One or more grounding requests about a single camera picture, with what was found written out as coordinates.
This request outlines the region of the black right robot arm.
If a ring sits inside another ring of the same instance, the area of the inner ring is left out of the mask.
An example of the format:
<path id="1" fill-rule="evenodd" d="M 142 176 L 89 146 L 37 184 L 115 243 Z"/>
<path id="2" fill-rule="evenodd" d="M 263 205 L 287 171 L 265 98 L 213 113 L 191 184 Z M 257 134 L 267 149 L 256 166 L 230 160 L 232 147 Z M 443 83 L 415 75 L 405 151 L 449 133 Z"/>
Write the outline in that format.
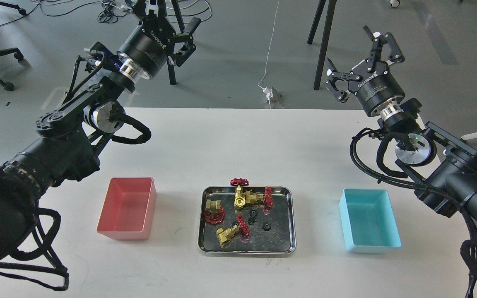
<path id="1" fill-rule="evenodd" d="M 460 255 L 469 269 L 466 296 L 471 298 L 477 284 L 477 150 L 430 121 L 418 125 L 422 104 L 405 100 L 390 72 L 405 60 L 394 36 L 367 26 L 364 32 L 372 41 L 369 57 L 348 73 L 328 59 L 326 73 L 326 87 L 337 100 L 346 102 L 352 94 L 368 117 L 378 117 L 378 129 L 364 128 L 352 138 L 350 158 L 378 183 L 412 189 L 439 215 L 461 213 L 470 235 Z"/>

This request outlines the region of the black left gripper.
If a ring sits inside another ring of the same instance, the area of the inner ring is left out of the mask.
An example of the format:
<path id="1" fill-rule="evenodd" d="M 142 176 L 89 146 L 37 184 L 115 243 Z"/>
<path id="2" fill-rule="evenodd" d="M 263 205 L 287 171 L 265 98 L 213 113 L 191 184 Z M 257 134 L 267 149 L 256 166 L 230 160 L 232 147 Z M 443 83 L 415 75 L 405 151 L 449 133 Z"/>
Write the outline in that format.
<path id="1" fill-rule="evenodd" d="M 157 35 L 158 31 L 169 29 L 165 1 L 137 0 L 133 12 L 139 19 L 138 26 L 117 51 L 121 62 L 119 73 L 131 81 L 153 79 L 167 65 L 167 57 L 170 65 L 180 67 L 196 50 L 193 32 L 201 19 L 194 17 L 183 32 L 167 36 L 166 55 L 165 46 Z M 183 43 L 183 46 L 174 53 L 176 43 Z"/>

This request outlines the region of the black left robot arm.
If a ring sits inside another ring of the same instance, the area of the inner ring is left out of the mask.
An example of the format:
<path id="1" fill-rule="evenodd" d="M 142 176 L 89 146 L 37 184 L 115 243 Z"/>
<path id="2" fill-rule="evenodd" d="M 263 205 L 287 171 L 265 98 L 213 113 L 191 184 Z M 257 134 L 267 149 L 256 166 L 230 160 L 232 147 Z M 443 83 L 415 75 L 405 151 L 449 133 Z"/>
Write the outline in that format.
<path id="1" fill-rule="evenodd" d="M 153 79 L 164 64 L 174 85 L 173 68 L 195 51 L 193 32 L 201 19 L 184 24 L 177 1 L 172 5 L 180 32 L 168 20 L 164 0 L 137 0 L 131 9 L 138 26 L 119 50 L 113 53 L 96 42 L 86 57 L 78 56 L 61 107 L 40 117 L 39 138 L 0 166 L 0 276 L 27 279 L 1 269 L 54 274 L 63 285 L 31 281 L 68 289 L 69 273 L 52 247 L 61 216 L 41 208 L 39 200 L 50 187 L 98 171 L 99 154 L 109 141 L 134 145 L 151 139 L 150 129 L 127 115 L 118 98 L 134 92 L 139 79 Z"/>

